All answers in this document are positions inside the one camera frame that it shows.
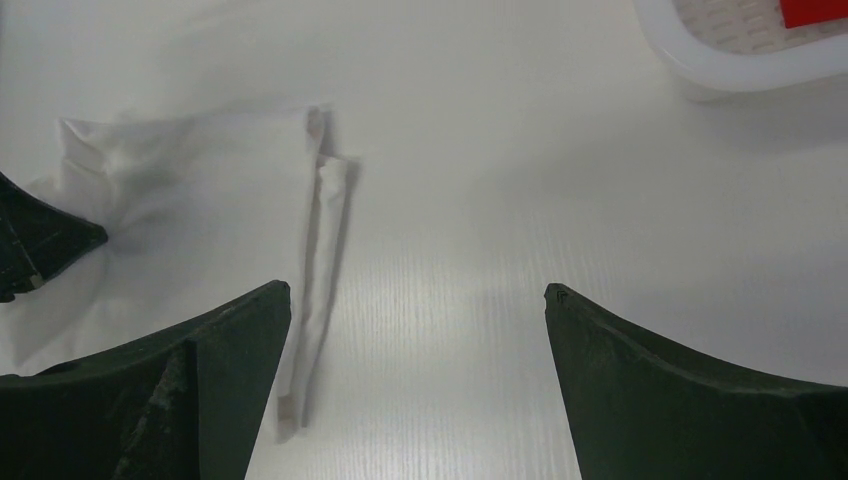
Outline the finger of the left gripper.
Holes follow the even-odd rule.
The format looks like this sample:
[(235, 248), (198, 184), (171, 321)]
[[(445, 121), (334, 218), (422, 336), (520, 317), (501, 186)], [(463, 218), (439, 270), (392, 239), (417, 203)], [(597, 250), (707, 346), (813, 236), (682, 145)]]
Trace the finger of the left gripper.
[(1, 177), (1, 302), (41, 288), (108, 241), (106, 230)]

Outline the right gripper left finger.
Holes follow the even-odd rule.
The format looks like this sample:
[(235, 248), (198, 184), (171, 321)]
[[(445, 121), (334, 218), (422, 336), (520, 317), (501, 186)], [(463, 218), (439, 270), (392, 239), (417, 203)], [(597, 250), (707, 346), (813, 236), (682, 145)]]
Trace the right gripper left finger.
[(1, 379), (5, 479), (242, 479), (291, 322), (271, 281), (121, 346)]

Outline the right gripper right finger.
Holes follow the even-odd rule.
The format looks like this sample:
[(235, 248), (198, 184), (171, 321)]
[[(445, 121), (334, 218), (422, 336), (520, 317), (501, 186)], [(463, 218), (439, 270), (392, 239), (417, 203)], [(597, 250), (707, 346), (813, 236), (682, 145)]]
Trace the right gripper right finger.
[(585, 479), (843, 479), (847, 390), (742, 367), (552, 283), (545, 319)]

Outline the white t shirt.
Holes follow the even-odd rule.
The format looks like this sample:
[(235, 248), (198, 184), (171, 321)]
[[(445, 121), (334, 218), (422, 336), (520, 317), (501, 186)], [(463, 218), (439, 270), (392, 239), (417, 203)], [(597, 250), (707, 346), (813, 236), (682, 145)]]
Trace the white t shirt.
[(210, 311), (272, 280), (292, 323), (263, 428), (303, 426), (330, 311), (346, 160), (319, 107), (105, 124), (61, 119), (61, 156), (25, 191), (107, 242), (1, 309), (1, 370), (31, 375)]

